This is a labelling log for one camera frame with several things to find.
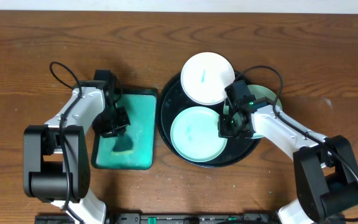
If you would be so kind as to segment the dark green sponge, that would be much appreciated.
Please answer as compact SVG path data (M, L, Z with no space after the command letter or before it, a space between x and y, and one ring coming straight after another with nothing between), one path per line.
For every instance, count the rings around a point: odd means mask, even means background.
M112 148L113 154L130 154L134 151L134 142L128 134L119 134L115 137Z

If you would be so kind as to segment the light green plate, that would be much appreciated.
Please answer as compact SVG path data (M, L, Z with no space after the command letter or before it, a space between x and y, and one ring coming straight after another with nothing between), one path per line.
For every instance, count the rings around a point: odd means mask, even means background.
M259 98L267 97L273 101L276 97L276 94L267 87L261 85L248 85L247 87L250 90L251 94L254 95L257 100ZM228 100L224 101L223 114L229 114Z
M227 144L218 136L219 115L214 110L194 106L180 112L170 128L176 152L191 162L208 162L218 157Z

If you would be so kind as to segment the light green plate front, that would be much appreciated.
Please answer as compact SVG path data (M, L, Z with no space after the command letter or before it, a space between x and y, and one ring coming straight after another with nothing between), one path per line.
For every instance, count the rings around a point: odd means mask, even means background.
M194 106L180 112L170 128L176 152L191 162L208 162L218 157L227 144L218 136L219 115L214 110Z

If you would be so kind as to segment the white plate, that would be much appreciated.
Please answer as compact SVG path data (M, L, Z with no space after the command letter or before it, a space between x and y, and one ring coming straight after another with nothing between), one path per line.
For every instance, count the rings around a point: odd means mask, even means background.
M183 91L201 105L216 105L227 97L225 87L235 79L230 62L213 52L201 52L184 64L180 83Z

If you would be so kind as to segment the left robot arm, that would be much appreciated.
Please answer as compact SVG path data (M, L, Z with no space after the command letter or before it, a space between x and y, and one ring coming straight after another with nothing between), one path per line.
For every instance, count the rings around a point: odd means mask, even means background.
M106 204L90 190L85 135L90 128L102 137L124 132L129 118L116 94L114 77L78 81L57 115L24 130L26 196L59 207L75 223L107 223Z

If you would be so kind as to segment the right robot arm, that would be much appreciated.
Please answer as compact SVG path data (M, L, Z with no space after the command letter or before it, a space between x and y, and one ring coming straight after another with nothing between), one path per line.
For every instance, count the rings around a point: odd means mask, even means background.
M232 106L219 117L220 137L259 134L293 161L296 199L278 210L280 223L358 222L358 164L344 136L316 133L268 98L243 98Z

